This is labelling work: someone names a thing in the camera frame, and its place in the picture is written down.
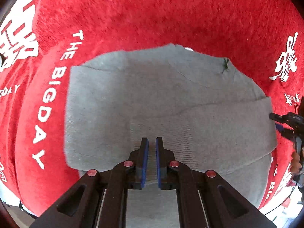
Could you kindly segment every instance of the gray fabric fold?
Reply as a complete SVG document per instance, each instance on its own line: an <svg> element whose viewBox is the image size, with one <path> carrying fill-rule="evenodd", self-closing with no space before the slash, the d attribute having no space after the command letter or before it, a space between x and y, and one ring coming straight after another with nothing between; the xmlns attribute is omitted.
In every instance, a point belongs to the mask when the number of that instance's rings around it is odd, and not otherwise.
<svg viewBox="0 0 304 228"><path fill-rule="evenodd" d="M64 151L72 168L112 169L148 137L147 180L154 185L155 139L162 136L177 160L218 171L254 205L262 199L276 147L271 101L227 58L172 44L103 54L71 68L66 106Z"/></svg>

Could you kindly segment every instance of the finger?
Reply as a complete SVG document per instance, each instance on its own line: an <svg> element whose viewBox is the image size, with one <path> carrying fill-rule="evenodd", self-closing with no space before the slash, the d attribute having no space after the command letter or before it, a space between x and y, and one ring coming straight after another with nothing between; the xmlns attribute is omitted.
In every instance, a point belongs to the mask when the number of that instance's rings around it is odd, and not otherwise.
<svg viewBox="0 0 304 228"><path fill-rule="evenodd" d="M295 167L290 168L290 173L292 175L297 175L297 174L299 174L299 172L300 172L300 169L298 169L298 168L295 168Z"/></svg>
<svg viewBox="0 0 304 228"><path fill-rule="evenodd" d="M293 160L300 161L300 155L297 154L296 152L293 152L293 153L291 154L291 157L292 157Z"/></svg>
<svg viewBox="0 0 304 228"><path fill-rule="evenodd" d="M300 169L302 167L301 163L299 161L296 161L296 160L292 160L290 162L290 165L294 168L297 168L297 169Z"/></svg>

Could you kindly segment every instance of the black cable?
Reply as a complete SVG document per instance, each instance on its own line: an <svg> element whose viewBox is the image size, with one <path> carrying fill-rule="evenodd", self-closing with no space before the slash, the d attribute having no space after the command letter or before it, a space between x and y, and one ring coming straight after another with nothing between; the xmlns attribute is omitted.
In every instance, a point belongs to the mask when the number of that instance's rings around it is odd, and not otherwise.
<svg viewBox="0 0 304 228"><path fill-rule="evenodd" d="M277 207L275 207L273 210L275 210L275 209L277 209L279 206L281 206L290 196L291 196L291 194L292 194L292 192L294 191L294 189L295 189L295 187L297 186L297 184L292 188L292 190L291 190L291 193L290 193L290 195L280 204L280 205L278 205Z"/></svg>

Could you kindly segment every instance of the red fabric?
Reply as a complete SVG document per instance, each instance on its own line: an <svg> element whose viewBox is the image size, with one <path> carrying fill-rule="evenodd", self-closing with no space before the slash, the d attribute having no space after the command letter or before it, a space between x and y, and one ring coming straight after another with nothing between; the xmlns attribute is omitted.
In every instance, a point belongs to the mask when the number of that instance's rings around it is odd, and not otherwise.
<svg viewBox="0 0 304 228"><path fill-rule="evenodd" d="M64 113L69 67L116 50L136 50L180 44L232 63L271 96L274 112L293 111L287 95L303 93L303 19L290 0L34 0L32 30L37 37L37 57L19 59L0 73L0 87L20 84L16 93L0 98L0 161L6 185L34 213L40 215L78 179L63 154ZM72 34L83 31L83 40ZM297 61L286 82L277 75L276 61L294 37ZM77 45L74 56L60 60ZM63 77L52 79L56 67L66 66ZM49 81L60 81L50 85ZM43 102L48 88L57 93ZM41 106L50 107L47 121L38 120ZM35 125L47 134L33 144ZM32 155L40 157L44 170ZM290 143L278 136L269 181L261 206L277 190L290 162Z"/></svg>

